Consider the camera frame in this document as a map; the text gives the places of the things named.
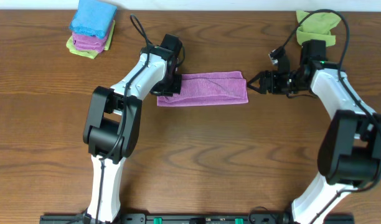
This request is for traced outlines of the purple microfibre cloth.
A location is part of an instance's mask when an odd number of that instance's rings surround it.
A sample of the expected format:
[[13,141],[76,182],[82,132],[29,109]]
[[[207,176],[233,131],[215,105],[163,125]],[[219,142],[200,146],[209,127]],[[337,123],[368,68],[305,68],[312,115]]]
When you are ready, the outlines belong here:
[[162,107],[238,105],[248,103],[246,80],[240,71],[183,74],[181,92],[157,97]]

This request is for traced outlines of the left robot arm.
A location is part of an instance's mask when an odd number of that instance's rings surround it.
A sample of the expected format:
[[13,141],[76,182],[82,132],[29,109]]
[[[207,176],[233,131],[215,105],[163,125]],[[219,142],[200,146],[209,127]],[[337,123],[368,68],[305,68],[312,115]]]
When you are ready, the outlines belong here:
[[143,100],[148,94],[178,93],[183,50],[182,45],[148,44],[122,80],[94,89],[83,132],[93,164],[92,199],[83,223],[118,223],[123,166],[138,142]]

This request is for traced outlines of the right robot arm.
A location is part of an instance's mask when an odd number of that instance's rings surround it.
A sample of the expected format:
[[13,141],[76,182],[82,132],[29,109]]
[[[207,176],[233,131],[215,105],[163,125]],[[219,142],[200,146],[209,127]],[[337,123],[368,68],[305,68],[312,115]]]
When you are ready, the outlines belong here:
[[367,106],[333,62],[313,60],[298,70],[262,71],[247,87],[260,94],[307,90],[321,100],[331,122],[319,149],[318,173],[291,204],[293,223],[323,223],[346,196],[381,179],[381,114]]

